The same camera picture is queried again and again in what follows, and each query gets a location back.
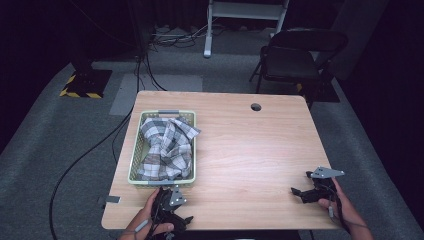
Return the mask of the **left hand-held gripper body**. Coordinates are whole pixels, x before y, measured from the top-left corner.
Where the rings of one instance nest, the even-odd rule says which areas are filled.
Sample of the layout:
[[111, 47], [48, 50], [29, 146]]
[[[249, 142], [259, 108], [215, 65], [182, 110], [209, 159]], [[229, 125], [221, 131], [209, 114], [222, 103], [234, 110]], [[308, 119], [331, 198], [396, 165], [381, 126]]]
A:
[[178, 185], [173, 188], [160, 188], [152, 205], [151, 218], [153, 224], [172, 223], [175, 232], [184, 232], [187, 220], [178, 216], [175, 211], [185, 203], [186, 199]]

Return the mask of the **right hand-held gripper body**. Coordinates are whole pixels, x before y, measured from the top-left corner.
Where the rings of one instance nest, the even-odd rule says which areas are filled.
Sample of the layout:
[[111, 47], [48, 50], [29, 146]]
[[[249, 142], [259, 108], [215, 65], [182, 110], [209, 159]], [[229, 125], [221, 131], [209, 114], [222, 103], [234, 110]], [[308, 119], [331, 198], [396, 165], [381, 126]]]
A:
[[342, 170], [334, 170], [319, 166], [314, 171], [307, 171], [306, 176], [313, 181], [314, 188], [308, 190], [306, 194], [314, 195], [316, 201], [322, 198], [330, 199], [336, 193], [333, 178], [344, 176]]

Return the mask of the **pale green plastic basket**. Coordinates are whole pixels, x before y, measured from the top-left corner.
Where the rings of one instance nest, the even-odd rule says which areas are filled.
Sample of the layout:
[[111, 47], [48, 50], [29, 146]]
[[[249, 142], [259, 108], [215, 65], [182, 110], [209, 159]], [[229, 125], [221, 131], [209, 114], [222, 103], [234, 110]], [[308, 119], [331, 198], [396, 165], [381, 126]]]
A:
[[131, 157], [131, 164], [130, 164], [129, 173], [128, 173], [128, 182], [130, 184], [139, 185], [139, 186], [192, 184], [196, 179], [196, 137], [192, 141], [192, 151], [193, 151], [192, 172], [187, 178], [176, 179], [176, 180], [164, 180], [164, 181], [143, 181], [138, 179], [137, 170], [141, 166], [142, 160], [144, 159], [144, 157], [148, 153], [148, 150], [150, 149], [148, 142], [145, 140], [140, 128], [147, 118], [154, 118], [154, 117], [163, 117], [163, 118], [184, 117], [188, 120], [188, 123], [192, 127], [197, 128], [196, 114], [193, 111], [157, 110], [157, 111], [142, 112], [139, 119], [135, 145], [134, 145], [133, 153]]

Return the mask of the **grey white plaid cloth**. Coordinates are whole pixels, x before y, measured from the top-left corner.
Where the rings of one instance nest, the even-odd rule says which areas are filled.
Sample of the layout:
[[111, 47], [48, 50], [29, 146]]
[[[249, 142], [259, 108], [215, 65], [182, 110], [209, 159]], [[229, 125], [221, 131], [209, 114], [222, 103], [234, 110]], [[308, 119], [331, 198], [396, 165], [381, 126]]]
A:
[[185, 179], [192, 172], [192, 141], [201, 130], [184, 117], [147, 118], [140, 128], [150, 149], [137, 170], [138, 179]]

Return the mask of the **person's left hand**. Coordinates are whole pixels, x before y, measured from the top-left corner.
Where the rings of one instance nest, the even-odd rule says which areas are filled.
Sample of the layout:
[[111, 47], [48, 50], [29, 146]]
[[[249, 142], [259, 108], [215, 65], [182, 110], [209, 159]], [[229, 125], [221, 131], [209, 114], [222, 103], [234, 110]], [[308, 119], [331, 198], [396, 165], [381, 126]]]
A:
[[136, 217], [134, 218], [135, 221], [135, 228], [144, 220], [149, 219], [149, 223], [143, 228], [148, 230], [148, 234], [145, 238], [147, 240], [149, 237], [153, 237], [158, 234], [162, 233], [168, 233], [174, 230], [174, 225], [172, 223], [161, 223], [161, 224], [154, 224], [153, 220], [151, 219], [151, 212], [153, 203], [159, 193], [159, 190], [156, 189], [147, 199], [146, 204], [143, 209], [141, 209]]

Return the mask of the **person's right hand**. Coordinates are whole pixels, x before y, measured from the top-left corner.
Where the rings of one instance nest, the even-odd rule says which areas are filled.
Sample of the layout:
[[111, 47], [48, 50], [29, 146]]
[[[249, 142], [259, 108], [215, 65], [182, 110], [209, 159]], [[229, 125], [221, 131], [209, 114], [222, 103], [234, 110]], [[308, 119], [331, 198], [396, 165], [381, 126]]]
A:
[[334, 210], [334, 215], [339, 219], [342, 225], [347, 228], [350, 233], [353, 233], [353, 229], [355, 227], [365, 226], [365, 222], [356, 211], [349, 198], [343, 192], [338, 181], [335, 178], [333, 178], [332, 181], [336, 187], [336, 194], [339, 201], [319, 199], [318, 204], [324, 209], [329, 209], [329, 207], [332, 207]]

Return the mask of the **black folding chair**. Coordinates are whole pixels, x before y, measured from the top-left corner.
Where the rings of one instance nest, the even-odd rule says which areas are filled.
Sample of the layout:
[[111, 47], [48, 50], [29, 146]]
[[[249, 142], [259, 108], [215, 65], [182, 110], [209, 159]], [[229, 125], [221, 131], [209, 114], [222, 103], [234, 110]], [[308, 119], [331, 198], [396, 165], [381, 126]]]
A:
[[312, 104], [327, 83], [325, 74], [332, 59], [348, 44], [348, 37], [328, 29], [289, 29], [275, 34], [260, 49], [259, 62], [249, 81], [263, 80], [294, 84]]

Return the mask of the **black base with hazard stripes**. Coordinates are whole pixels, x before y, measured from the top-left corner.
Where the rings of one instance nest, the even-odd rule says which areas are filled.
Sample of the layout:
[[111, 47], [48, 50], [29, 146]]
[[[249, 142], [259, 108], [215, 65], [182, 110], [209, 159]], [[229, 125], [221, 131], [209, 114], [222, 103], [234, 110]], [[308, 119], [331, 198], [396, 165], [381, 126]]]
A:
[[101, 99], [111, 74], [111, 70], [94, 69], [87, 74], [75, 71], [60, 96]]

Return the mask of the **grey leaning board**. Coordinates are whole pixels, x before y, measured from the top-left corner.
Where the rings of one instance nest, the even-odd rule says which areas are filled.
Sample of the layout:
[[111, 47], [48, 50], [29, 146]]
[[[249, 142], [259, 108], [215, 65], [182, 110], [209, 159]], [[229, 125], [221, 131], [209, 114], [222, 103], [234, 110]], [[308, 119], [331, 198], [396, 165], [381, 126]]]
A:
[[324, 79], [346, 80], [353, 72], [390, 0], [345, 0], [331, 27], [348, 38], [323, 72]]

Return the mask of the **white metal stand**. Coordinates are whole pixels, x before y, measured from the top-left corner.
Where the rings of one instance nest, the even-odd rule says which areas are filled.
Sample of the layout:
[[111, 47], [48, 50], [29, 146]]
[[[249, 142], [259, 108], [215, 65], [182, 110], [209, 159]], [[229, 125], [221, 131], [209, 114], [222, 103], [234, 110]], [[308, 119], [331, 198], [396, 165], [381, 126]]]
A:
[[240, 18], [276, 21], [275, 32], [271, 34], [271, 37], [273, 37], [282, 29], [289, 3], [290, 0], [282, 0], [281, 4], [234, 3], [209, 0], [203, 56], [210, 58], [212, 55], [212, 24], [214, 19]]

